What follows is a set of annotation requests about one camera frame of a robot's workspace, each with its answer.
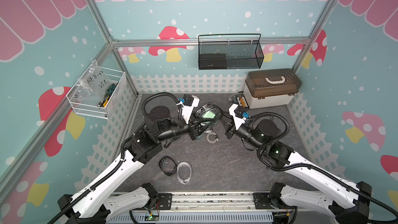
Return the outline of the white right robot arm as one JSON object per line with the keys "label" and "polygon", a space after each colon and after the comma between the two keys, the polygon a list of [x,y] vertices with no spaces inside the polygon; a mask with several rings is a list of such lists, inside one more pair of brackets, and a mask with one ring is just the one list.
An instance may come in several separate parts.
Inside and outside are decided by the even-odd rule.
{"label": "white right robot arm", "polygon": [[221,122],[229,139],[237,136],[249,144],[269,169],[286,172],[314,187],[314,190],[302,190],[275,183],[267,195],[270,206],[294,210],[303,207],[333,217],[339,224],[371,222],[371,186],[333,175],[280,142],[290,131],[290,124],[283,116],[265,112],[252,117],[246,112],[232,112],[223,113]]}

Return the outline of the green wall charger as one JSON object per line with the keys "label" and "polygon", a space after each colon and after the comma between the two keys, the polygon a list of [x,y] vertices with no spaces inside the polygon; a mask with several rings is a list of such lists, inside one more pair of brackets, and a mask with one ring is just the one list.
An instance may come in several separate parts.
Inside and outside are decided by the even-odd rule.
{"label": "green wall charger", "polygon": [[213,111],[209,110],[204,112],[201,117],[205,119],[214,119],[216,117],[216,114]]}

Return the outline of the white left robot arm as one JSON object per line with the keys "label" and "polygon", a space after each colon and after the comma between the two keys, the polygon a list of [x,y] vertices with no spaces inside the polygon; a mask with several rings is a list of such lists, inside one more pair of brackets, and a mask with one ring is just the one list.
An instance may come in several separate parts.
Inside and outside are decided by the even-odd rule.
{"label": "white left robot arm", "polygon": [[64,195],[58,201],[60,212],[50,220],[54,224],[66,217],[68,224],[105,224],[121,213],[155,208],[159,194],[152,184],[114,197],[114,191],[132,174],[141,169],[163,148],[186,134],[193,140],[218,118],[208,112],[194,114],[192,106],[177,104],[177,119],[169,117],[165,106],[157,106],[149,113],[142,106],[144,122],[136,132],[122,142],[116,159],[93,182],[74,195]]}

